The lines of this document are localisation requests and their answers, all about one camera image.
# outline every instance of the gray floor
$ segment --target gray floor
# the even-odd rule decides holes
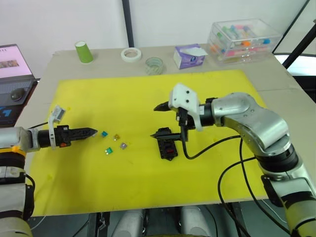
[[[285,215],[282,208],[273,206],[269,201],[267,201],[267,203],[279,214],[279,216],[283,220],[285,220]],[[206,211],[204,206],[199,207],[209,224],[213,236],[215,236],[213,219]],[[230,219],[225,209],[220,204],[209,205],[209,208],[215,216],[219,237],[238,236],[234,222]],[[260,209],[257,208],[256,204],[253,201],[242,202],[241,209],[246,227],[251,236],[288,237],[288,234],[283,232],[278,226],[270,221],[270,219],[266,217]],[[112,235],[115,226],[117,225],[123,213],[123,211],[111,213],[110,225],[108,229],[109,237]],[[172,214],[173,208],[151,209],[147,235],[151,236],[159,234],[178,234]],[[31,218],[29,221],[30,226],[35,226],[41,219],[42,217]],[[88,214],[49,216],[46,217],[37,228],[32,230],[32,233],[34,237],[71,237],[86,222],[87,219]],[[87,227],[85,227],[76,237],[86,237],[86,235]]]

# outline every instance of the black pole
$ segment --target black pole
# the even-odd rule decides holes
[[[287,35],[287,33],[291,30],[292,26],[294,25],[294,23],[296,22],[297,18],[301,15],[301,13],[303,12],[303,10],[305,9],[306,5],[310,2],[310,0],[306,0],[306,2],[304,3],[304,5],[302,6],[302,8],[300,9],[300,11],[297,13],[297,15],[295,16],[294,20],[291,22],[291,24],[289,25],[289,27],[286,29],[286,31],[284,32],[281,40],[277,43],[276,47],[274,48],[274,50],[272,51],[272,53],[275,52],[275,50],[277,49],[277,47],[280,45],[280,43],[282,42],[282,40],[284,39],[284,37]]]
[[[123,3],[128,46],[134,47],[133,28],[132,28],[132,20],[130,17],[129,0],[122,0],[122,3]]]
[[[286,69],[291,66],[295,59],[301,55],[301,53],[307,48],[307,46],[316,37],[316,24],[311,28],[311,30],[305,35],[302,41],[296,46],[293,52],[287,57],[287,59],[282,64]]]

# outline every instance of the laptop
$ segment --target laptop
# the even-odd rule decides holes
[[[16,44],[0,46],[0,107],[23,105],[36,82]],[[20,96],[12,98],[18,89]]]

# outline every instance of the black cable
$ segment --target black cable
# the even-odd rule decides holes
[[[32,182],[33,188],[35,190],[35,181],[34,181],[34,179],[28,174],[25,174],[25,177],[27,177]]]
[[[290,235],[290,231],[284,227],[281,223],[279,223],[275,218],[273,218],[273,216],[271,216],[258,202],[258,200],[256,199],[255,195],[253,194],[250,184],[248,182],[248,178],[247,178],[247,174],[246,174],[246,170],[245,170],[245,166],[243,164],[243,159],[242,159],[242,139],[240,140],[240,144],[239,144],[239,158],[240,158],[240,162],[241,162],[241,167],[242,167],[242,172],[243,172],[243,176],[245,178],[245,182],[246,185],[248,187],[248,190],[250,192],[250,195],[252,196],[254,202],[257,204],[257,206],[277,225],[279,226],[282,230],[284,230],[285,232],[287,232]]]
[[[205,209],[208,211],[208,213],[212,216],[213,218],[213,221],[214,221],[214,225],[215,225],[215,231],[216,231],[216,237],[218,237],[218,229],[217,229],[217,223],[216,223],[216,220],[215,220],[215,217],[213,215],[213,213],[211,212],[211,210],[208,208],[207,205],[204,205],[205,206]]]
[[[185,139],[185,127],[183,127],[183,126],[181,127],[181,141],[182,141],[183,152],[184,152],[184,155],[186,156],[186,158],[188,158],[188,159],[195,159],[198,156],[202,155],[207,150],[211,149],[212,147],[214,147],[214,146],[216,146],[216,145],[218,145],[218,144],[220,144],[222,142],[234,139],[234,138],[240,138],[240,136],[236,135],[236,136],[226,137],[226,138],[224,138],[222,140],[214,142],[213,144],[209,145],[208,147],[204,148],[202,151],[200,151],[199,153],[197,153],[196,155],[191,157],[191,156],[188,155],[188,152],[187,152],[186,139]]]
[[[77,230],[77,232],[72,236],[75,237],[77,234],[79,234],[80,231],[83,230],[83,228],[89,223],[89,219],[83,224],[83,226],[80,227],[79,230]]]
[[[243,163],[243,162],[246,162],[246,161],[250,161],[250,160],[253,160],[253,159],[256,159],[256,157],[252,157],[252,158],[248,158],[248,159],[244,159],[243,161],[238,161],[234,164],[231,164],[230,166],[228,166],[221,174],[221,176],[219,177],[218,179],[218,183],[217,183],[217,192],[218,192],[218,196],[219,196],[219,199],[221,200],[221,203],[223,205],[223,207],[226,209],[226,211],[228,212],[228,214],[230,215],[230,217],[234,220],[234,222],[236,223],[236,225],[242,230],[242,232],[244,232],[244,234],[247,236],[247,237],[251,237],[250,234],[247,232],[247,230],[245,229],[244,226],[242,226],[242,224],[239,222],[239,220],[232,214],[232,212],[230,211],[230,209],[228,208],[227,204],[225,203],[224,199],[223,199],[223,196],[222,196],[222,193],[221,193],[221,182],[222,182],[222,179],[224,177],[224,174],[229,170],[231,169],[232,167],[240,164],[240,163]]]
[[[38,125],[35,125],[33,127],[29,127],[28,129],[31,129],[31,128],[36,128],[36,127],[39,127],[39,126],[42,126],[42,125],[45,125],[45,124],[48,124],[48,122],[43,122],[43,123],[40,123]]]

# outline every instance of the purple tissue box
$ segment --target purple tissue box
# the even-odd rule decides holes
[[[207,53],[197,43],[186,46],[176,46],[173,60],[179,69],[202,65]]]

